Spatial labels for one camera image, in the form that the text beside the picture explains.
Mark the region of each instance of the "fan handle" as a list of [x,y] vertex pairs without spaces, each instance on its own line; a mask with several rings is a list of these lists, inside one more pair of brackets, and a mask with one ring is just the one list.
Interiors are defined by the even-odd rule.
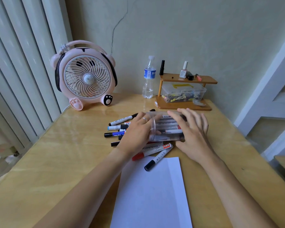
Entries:
[[[103,48],[101,48],[99,45],[94,44],[93,42],[89,42],[89,41],[85,41],[85,40],[76,40],[76,41],[72,41],[66,44],[66,47],[70,47],[76,44],[86,44],[86,45],[90,45],[91,47],[94,47],[95,49],[97,49],[99,52],[104,53],[105,55],[107,55],[107,52],[105,52],[105,50]],[[63,48],[60,49],[59,54],[63,53]]]

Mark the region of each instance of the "shelf leg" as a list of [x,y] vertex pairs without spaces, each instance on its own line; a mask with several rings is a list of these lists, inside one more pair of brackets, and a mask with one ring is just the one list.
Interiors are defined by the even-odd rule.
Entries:
[[161,92],[161,87],[163,85],[163,80],[160,80],[160,89],[158,90],[158,96],[160,96],[160,92]]

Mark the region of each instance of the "fan center hub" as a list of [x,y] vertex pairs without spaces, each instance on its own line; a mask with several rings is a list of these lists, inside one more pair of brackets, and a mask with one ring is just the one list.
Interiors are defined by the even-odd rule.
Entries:
[[84,80],[84,83],[88,85],[91,85],[94,83],[94,77],[90,73],[86,73],[83,77],[83,80]]

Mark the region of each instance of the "water bottle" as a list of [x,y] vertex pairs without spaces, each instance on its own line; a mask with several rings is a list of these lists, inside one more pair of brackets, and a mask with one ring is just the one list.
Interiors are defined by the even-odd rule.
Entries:
[[152,98],[153,97],[153,82],[155,79],[156,69],[153,67],[154,56],[149,56],[149,65],[145,68],[145,84],[143,86],[143,97]]

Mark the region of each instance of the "hand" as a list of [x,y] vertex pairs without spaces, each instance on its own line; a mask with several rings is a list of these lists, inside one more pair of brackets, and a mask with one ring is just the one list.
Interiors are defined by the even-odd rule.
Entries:
[[167,112],[179,124],[185,136],[185,142],[176,141],[175,144],[189,158],[204,166],[211,158],[217,157],[207,138],[208,121],[204,114],[199,115],[194,110],[177,110],[186,116],[189,126],[180,115]]
[[149,140],[149,132],[151,130],[151,120],[147,122],[143,117],[146,114],[140,112],[127,128],[126,133],[122,137],[116,148],[133,157],[147,144]]

